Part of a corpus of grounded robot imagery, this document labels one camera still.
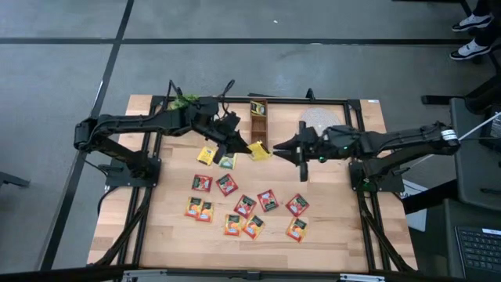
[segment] person's foot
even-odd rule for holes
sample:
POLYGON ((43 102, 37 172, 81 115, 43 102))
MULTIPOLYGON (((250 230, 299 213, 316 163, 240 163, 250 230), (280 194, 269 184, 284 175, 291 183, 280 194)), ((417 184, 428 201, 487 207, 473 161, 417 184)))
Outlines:
POLYGON ((491 52, 491 46, 480 46, 475 39, 450 54, 453 60, 468 60, 491 52))
POLYGON ((460 32, 460 31, 468 31, 472 28, 484 28, 487 27, 492 22, 492 15, 487 16, 475 16, 471 14, 471 16, 467 17, 464 20, 461 20, 459 23, 456 23, 452 26, 452 31, 460 32))

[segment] orange tea packet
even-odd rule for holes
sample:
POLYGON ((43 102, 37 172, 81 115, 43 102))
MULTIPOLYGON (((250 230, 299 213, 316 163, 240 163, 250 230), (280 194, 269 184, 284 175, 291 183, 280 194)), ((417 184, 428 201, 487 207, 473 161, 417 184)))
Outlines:
POLYGON ((203 202, 204 201, 202 201, 202 199, 200 198, 189 197, 188 204, 186 205, 185 215, 197 219, 200 211, 202 210, 203 202))
POLYGON ((298 218, 292 218, 285 234, 296 240, 298 243, 301 243, 306 235, 306 227, 306 222, 298 218))
POLYGON ((214 205, 209 202, 202 204, 202 211, 196 218, 197 221, 212 222, 212 215, 214 214, 214 205))
POLYGON ((240 236, 242 231, 242 217, 240 215, 226 215, 225 235, 240 236))
POLYGON ((253 215, 249 220, 247 220, 247 223, 245 223, 243 231, 247 233, 252 240, 256 240, 263 228, 265 228, 265 222, 263 222, 256 215, 253 215))

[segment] red tea packet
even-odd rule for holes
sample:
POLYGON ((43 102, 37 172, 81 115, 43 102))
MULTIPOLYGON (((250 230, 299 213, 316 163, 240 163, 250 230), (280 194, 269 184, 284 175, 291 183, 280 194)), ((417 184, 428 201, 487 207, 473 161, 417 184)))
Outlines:
POLYGON ((310 204, 297 193, 285 206, 295 217, 298 217, 310 206, 310 204))
POLYGON ((203 192, 211 192, 212 177, 205 175, 195 175, 191 189, 203 192))
POLYGON ((275 194, 271 190, 260 193, 258 199, 265 212, 279 207, 279 202, 276 200, 275 194))
POLYGON ((251 215, 252 210, 256 206, 256 201, 250 199, 249 197, 242 195, 238 203, 236 203, 235 211, 237 214, 242 215, 244 218, 248 218, 251 215))
POLYGON ((238 189, 238 185, 236 185, 235 180, 233 180, 230 174, 227 174, 216 181, 221 189, 221 192, 226 196, 230 195, 233 191, 238 189))

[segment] white paper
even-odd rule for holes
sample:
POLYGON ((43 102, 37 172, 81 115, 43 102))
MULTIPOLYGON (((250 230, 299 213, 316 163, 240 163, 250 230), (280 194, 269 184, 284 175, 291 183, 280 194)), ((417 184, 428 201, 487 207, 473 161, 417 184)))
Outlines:
MULTIPOLYGON (((428 190, 428 188, 423 187, 421 185, 417 185, 410 181, 404 179, 404 192, 400 193, 400 198, 406 198, 408 196, 416 195, 417 193, 421 193, 423 191, 428 190)), ((414 228, 415 230, 419 230, 424 232, 426 230, 426 214, 427 210, 423 209, 420 211, 416 211, 412 214, 406 215, 407 225, 410 228, 414 228)))

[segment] green object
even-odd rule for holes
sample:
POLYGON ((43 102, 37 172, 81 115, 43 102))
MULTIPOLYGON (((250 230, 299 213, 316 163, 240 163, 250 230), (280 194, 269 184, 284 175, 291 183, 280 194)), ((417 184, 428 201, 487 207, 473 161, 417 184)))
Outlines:
POLYGON ((198 95, 184 95, 181 99, 176 97, 174 101, 169 103, 168 110, 177 110, 187 107, 190 103, 197 101, 199 98, 198 95))

